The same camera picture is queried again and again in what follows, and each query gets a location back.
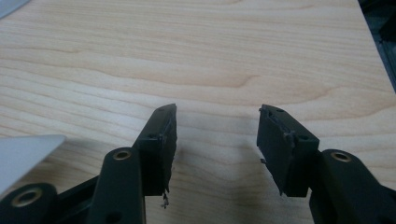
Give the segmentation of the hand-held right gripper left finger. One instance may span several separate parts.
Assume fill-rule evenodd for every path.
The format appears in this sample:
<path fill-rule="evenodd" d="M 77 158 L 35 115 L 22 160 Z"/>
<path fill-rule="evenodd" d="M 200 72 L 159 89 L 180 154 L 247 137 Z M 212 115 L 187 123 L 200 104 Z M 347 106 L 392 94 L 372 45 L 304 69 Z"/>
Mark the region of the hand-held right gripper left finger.
<path fill-rule="evenodd" d="M 131 147 L 106 154 L 87 224 L 146 224 L 147 196 L 169 191 L 177 148 L 177 106 L 154 110 Z"/>

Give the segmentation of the dark metal stand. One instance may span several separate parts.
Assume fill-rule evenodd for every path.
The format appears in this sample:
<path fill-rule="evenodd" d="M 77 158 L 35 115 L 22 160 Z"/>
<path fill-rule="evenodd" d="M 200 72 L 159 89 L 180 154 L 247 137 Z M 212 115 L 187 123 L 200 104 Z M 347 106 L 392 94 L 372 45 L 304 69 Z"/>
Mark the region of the dark metal stand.
<path fill-rule="evenodd" d="M 396 92 L 396 0 L 358 0 L 377 51 Z"/>

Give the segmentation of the pale grey flat sheet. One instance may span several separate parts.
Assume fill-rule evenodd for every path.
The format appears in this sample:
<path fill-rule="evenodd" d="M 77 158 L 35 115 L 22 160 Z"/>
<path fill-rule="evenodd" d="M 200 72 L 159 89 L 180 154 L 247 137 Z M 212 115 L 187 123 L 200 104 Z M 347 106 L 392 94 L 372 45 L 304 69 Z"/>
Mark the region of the pale grey flat sheet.
<path fill-rule="evenodd" d="M 0 195 L 58 148 L 61 134 L 0 138 Z"/>
<path fill-rule="evenodd" d="M 31 0 L 0 0 L 0 20 L 25 6 Z"/>

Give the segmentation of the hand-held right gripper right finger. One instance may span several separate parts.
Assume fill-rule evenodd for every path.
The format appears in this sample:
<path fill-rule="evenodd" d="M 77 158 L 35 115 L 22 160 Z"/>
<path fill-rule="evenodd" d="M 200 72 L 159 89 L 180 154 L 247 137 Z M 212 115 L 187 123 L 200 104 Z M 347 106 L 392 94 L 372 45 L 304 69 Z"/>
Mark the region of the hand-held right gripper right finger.
<path fill-rule="evenodd" d="M 257 147 L 281 194 L 308 196 L 315 224 L 396 224 L 396 190 L 354 155 L 318 145 L 288 112 L 262 105 Z"/>

